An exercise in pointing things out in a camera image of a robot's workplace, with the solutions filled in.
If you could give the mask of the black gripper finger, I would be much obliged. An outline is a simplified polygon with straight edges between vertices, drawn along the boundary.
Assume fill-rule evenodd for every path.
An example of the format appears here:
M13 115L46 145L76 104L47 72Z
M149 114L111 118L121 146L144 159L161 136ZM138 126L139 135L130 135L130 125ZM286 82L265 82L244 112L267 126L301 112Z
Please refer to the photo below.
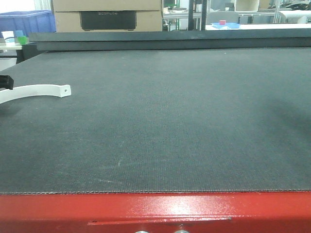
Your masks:
M14 88L14 79L9 75L0 75L0 89L9 89L13 90Z

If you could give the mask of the red metal robot base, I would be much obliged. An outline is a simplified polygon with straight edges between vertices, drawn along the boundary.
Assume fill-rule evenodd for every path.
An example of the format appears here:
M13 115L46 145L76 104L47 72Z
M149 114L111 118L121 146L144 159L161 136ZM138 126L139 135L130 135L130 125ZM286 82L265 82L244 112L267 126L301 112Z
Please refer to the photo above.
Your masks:
M310 192L1 195L3 233L308 233Z

